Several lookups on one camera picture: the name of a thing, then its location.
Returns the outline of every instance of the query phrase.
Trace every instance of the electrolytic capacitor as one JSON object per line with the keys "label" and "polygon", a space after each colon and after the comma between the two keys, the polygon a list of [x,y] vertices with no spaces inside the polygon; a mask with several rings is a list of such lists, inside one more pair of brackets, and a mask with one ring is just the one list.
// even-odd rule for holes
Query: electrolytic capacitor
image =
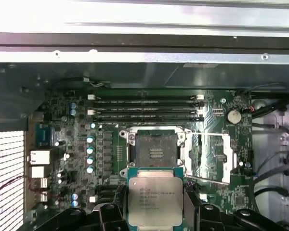
{"label": "electrolytic capacitor", "polygon": [[93,171],[94,171],[94,167],[93,166],[87,167],[87,173],[93,173]]}
{"label": "electrolytic capacitor", "polygon": [[64,172],[64,171],[58,172],[57,177],[60,178],[60,177],[64,176],[65,174],[66,174],[66,172]]}
{"label": "electrolytic capacitor", "polygon": [[65,153],[64,156],[66,159],[69,159],[69,158],[73,158],[74,154],[73,153]]}
{"label": "electrolytic capacitor", "polygon": [[78,199],[78,194],[77,194],[77,193],[74,193],[74,194],[72,195],[72,200],[75,201],[75,200],[77,200],[77,199]]}
{"label": "electrolytic capacitor", "polygon": [[77,207],[78,206],[78,201],[73,201],[72,202],[72,207]]}
{"label": "electrolytic capacitor", "polygon": [[88,164],[88,165],[91,165],[91,164],[93,163],[93,161],[94,161],[93,157],[89,157],[89,158],[87,159],[87,164]]}
{"label": "electrolytic capacitor", "polygon": [[87,137],[87,143],[92,143],[94,141],[94,138],[92,136]]}
{"label": "electrolytic capacitor", "polygon": [[55,145],[56,147],[58,147],[58,146],[64,145],[65,143],[66,143],[65,141],[57,141],[56,143],[54,143],[54,145]]}
{"label": "electrolytic capacitor", "polygon": [[58,183],[61,184],[61,183],[63,183],[64,181],[66,181],[66,177],[61,177],[61,178],[58,180]]}
{"label": "electrolytic capacitor", "polygon": [[75,116],[77,114],[77,111],[75,109],[72,109],[70,112],[71,116]]}
{"label": "electrolytic capacitor", "polygon": [[71,107],[71,109],[75,109],[77,107],[77,104],[76,103],[71,103],[70,107]]}
{"label": "electrolytic capacitor", "polygon": [[92,154],[93,151],[94,151],[94,148],[93,148],[93,147],[87,148],[87,154]]}

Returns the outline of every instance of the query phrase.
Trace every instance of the chip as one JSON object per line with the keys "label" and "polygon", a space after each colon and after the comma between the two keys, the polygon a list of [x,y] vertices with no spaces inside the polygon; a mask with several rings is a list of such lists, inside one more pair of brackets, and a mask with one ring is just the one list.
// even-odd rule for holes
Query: chip
{"label": "chip", "polygon": [[244,197],[243,196],[237,196],[236,197],[236,205],[244,205]]}

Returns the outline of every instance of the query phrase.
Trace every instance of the black memory slot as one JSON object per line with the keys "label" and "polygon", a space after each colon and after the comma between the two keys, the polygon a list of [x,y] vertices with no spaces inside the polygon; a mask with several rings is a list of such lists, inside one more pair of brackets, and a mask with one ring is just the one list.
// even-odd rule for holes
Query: black memory slot
{"label": "black memory slot", "polygon": [[103,101],[109,100],[109,101],[126,101],[126,100],[154,100],[154,101],[191,101],[191,100],[197,100],[196,96],[153,96],[153,95],[146,95],[146,96],[97,96],[98,99],[101,99]]}
{"label": "black memory slot", "polygon": [[203,122],[203,117],[108,117],[94,118],[93,122],[98,123],[134,123],[134,122]]}
{"label": "black memory slot", "polygon": [[195,111],[99,111],[97,113],[98,117],[99,115],[101,116],[188,116],[188,115],[195,115]]}
{"label": "black memory slot", "polygon": [[168,109],[182,109],[182,108],[197,108],[201,107],[199,103],[190,104],[161,104],[161,103],[109,103],[109,104],[94,104],[92,106],[97,110],[102,109],[129,109],[129,108],[168,108]]}

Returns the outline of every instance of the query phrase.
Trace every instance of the capacitor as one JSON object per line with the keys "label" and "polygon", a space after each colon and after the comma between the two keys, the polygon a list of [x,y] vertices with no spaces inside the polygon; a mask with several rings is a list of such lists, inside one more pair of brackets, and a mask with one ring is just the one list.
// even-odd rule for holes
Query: capacitor
{"label": "capacitor", "polygon": [[77,107],[77,104],[76,103],[71,103],[70,107],[71,107],[71,109],[75,109]]}
{"label": "capacitor", "polygon": [[93,161],[94,161],[93,157],[88,157],[88,159],[87,159],[88,165],[91,165],[93,163]]}
{"label": "capacitor", "polygon": [[92,143],[94,141],[94,138],[92,136],[87,137],[87,143]]}
{"label": "capacitor", "polygon": [[93,166],[87,167],[87,173],[93,173],[93,171],[94,171],[94,167]]}
{"label": "capacitor", "polygon": [[77,207],[78,206],[78,201],[72,201],[72,207]]}
{"label": "capacitor", "polygon": [[58,178],[61,178],[62,176],[64,176],[66,173],[64,171],[61,171],[57,174]]}
{"label": "capacitor", "polygon": [[65,154],[64,154],[64,157],[65,157],[66,159],[69,159],[69,158],[71,158],[71,157],[74,157],[74,154],[73,154],[73,153],[65,153]]}
{"label": "capacitor", "polygon": [[92,154],[93,151],[94,151],[94,148],[93,148],[93,147],[87,148],[87,154]]}
{"label": "capacitor", "polygon": [[66,181],[66,177],[61,177],[61,178],[58,180],[58,183],[61,184],[61,183],[63,183],[64,181]]}
{"label": "capacitor", "polygon": [[77,194],[77,193],[74,193],[74,194],[72,195],[72,200],[75,201],[75,200],[77,200],[77,199],[78,199],[78,194]]}
{"label": "capacitor", "polygon": [[55,145],[56,147],[58,147],[58,146],[64,145],[65,143],[66,143],[65,141],[57,141],[56,143],[54,143],[54,145]]}
{"label": "capacitor", "polygon": [[72,109],[69,113],[71,114],[71,116],[75,116],[77,111],[75,109]]}
{"label": "capacitor", "polygon": [[62,122],[66,122],[67,121],[67,117],[66,116],[61,117],[61,121]]}
{"label": "capacitor", "polygon": [[226,114],[226,120],[231,124],[238,124],[242,120],[242,114],[233,109]]}

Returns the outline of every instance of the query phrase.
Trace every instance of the screw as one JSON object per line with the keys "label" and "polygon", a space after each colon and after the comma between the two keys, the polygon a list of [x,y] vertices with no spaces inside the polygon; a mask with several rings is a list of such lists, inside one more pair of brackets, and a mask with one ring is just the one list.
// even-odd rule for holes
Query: screw
{"label": "screw", "polygon": [[243,216],[250,216],[249,211],[246,211],[246,210],[242,210],[240,213],[241,213]]}
{"label": "screw", "polygon": [[267,60],[269,58],[269,55],[267,53],[265,53],[261,57],[263,60]]}
{"label": "screw", "polygon": [[112,205],[112,204],[108,204],[108,205],[106,205],[106,209],[113,209],[115,206],[114,205]]}
{"label": "screw", "polygon": [[251,167],[250,162],[246,162],[246,163],[245,163],[245,167]]}
{"label": "screw", "polygon": [[81,211],[80,211],[80,209],[75,209],[73,212],[71,212],[71,215],[73,216],[73,215],[78,215],[78,214],[80,214],[81,213]]}
{"label": "screw", "polygon": [[135,139],[135,135],[134,134],[129,135],[129,140],[134,140],[134,139]]}
{"label": "screw", "polygon": [[26,113],[22,113],[22,114],[20,114],[20,117],[21,117],[22,119],[27,118],[27,114],[26,114]]}
{"label": "screw", "polygon": [[16,66],[16,64],[9,64],[8,67],[9,67],[10,69],[13,69],[13,68],[16,68],[17,66]]}
{"label": "screw", "polygon": [[213,210],[214,208],[213,208],[213,206],[211,206],[211,205],[206,205],[206,206],[204,206],[207,210]]}

